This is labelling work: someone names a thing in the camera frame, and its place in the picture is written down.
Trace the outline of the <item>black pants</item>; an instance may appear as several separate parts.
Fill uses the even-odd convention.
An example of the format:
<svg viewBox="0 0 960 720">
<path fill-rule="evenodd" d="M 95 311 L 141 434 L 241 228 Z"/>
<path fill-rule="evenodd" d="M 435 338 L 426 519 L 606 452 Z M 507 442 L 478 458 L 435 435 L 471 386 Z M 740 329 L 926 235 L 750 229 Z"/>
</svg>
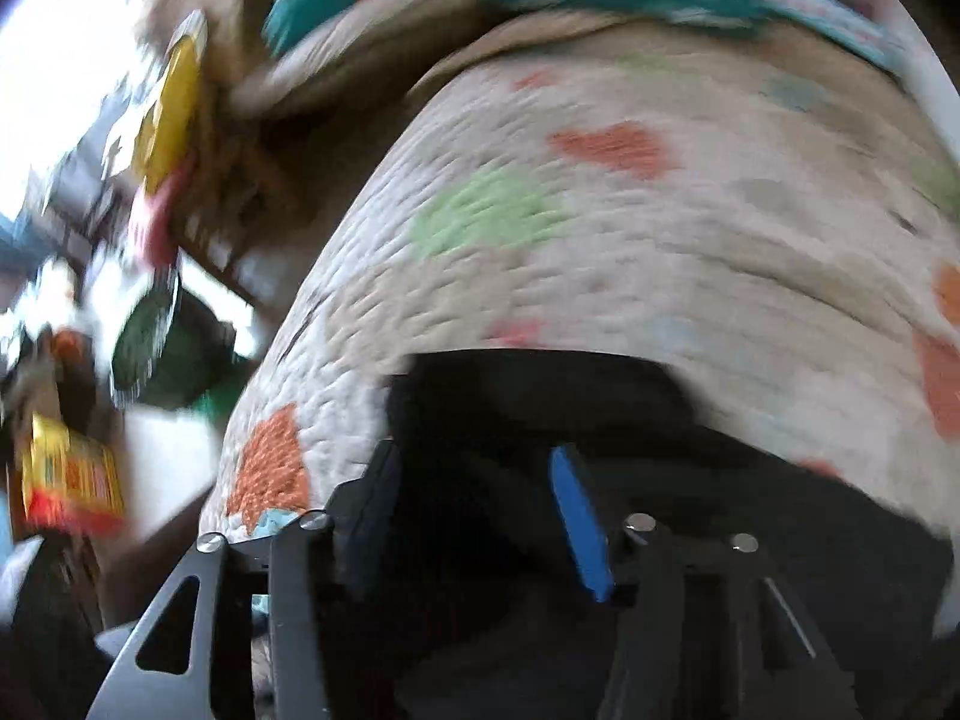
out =
<svg viewBox="0 0 960 720">
<path fill-rule="evenodd" d="M 706 426 L 665 367 L 426 355 L 338 489 L 353 718 L 952 718 L 947 538 Z"/>
</svg>

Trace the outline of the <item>yellow red box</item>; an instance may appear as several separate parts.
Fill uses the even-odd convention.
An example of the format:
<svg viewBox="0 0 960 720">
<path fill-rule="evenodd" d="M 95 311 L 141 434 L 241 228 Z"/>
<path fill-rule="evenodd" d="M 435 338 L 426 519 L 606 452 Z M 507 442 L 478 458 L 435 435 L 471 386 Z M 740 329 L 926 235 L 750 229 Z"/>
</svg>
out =
<svg viewBox="0 0 960 720">
<path fill-rule="evenodd" d="M 101 536 L 124 523 L 114 455 L 57 419 L 32 415 L 21 483 L 26 522 L 33 527 Z"/>
</svg>

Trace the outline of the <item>green mesh basket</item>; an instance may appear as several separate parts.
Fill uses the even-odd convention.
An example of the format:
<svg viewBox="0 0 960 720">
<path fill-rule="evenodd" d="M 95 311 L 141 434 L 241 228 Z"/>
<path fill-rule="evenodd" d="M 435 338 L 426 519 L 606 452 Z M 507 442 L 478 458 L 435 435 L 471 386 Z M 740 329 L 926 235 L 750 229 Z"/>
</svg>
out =
<svg viewBox="0 0 960 720">
<path fill-rule="evenodd" d="M 185 288 L 178 270 L 156 271 L 110 353 L 110 398 L 119 408 L 182 410 L 228 374 L 235 341 L 236 330 Z"/>
</svg>

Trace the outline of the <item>quilted patchwork bedspread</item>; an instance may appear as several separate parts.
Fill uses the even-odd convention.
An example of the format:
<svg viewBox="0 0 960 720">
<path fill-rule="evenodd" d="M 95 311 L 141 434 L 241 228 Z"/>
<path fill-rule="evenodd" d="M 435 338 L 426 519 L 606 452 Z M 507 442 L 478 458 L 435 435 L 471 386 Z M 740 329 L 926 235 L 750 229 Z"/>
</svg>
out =
<svg viewBox="0 0 960 720">
<path fill-rule="evenodd" d="M 363 472 L 418 353 L 663 362 L 713 426 L 958 523 L 958 164 L 805 29 L 739 44 L 523 16 L 437 65 L 226 427 L 245 538 Z"/>
</svg>

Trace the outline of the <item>wooden chair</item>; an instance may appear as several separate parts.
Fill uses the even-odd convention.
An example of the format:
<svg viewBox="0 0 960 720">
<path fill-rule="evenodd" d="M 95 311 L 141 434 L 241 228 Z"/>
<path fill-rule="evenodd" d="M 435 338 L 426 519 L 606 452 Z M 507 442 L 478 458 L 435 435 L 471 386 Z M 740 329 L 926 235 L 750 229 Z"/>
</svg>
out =
<svg viewBox="0 0 960 720">
<path fill-rule="evenodd" d="M 275 234 L 311 219 L 308 204 L 275 156 L 263 148 L 256 121 L 231 112 L 226 91 L 203 80 L 190 126 L 194 171 L 174 202 L 169 231 L 179 249 L 221 286 L 265 310 L 238 277 L 242 257 Z"/>
</svg>

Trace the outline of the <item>light blue dotted box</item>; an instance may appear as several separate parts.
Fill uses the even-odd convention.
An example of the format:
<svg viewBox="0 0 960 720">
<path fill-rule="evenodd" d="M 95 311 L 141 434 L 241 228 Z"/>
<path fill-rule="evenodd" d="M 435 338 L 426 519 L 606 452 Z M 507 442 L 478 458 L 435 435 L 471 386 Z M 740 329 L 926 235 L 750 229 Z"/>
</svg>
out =
<svg viewBox="0 0 960 720">
<path fill-rule="evenodd" d="M 864 15 L 839 0 L 760 0 L 760 4 L 766 13 L 811 29 L 896 78 L 907 70 L 907 44 L 893 18 L 893 10 L 903 8 L 900 0 L 880 0 L 875 15 Z"/>
</svg>

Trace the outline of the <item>beige lounge cushion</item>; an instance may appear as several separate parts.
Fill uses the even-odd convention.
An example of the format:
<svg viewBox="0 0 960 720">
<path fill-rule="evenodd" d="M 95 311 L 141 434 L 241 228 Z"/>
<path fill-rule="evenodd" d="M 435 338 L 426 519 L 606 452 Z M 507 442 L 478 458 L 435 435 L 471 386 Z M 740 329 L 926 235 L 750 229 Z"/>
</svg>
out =
<svg viewBox="0 0 960 720">
<path fill-rule="evenodd" d="M 482 0 L 359 0 L 229 91 L 229 109 L 240 119 L 278 119 L 364 106 L 407 89 L 489 22 Z"/>
</svg>

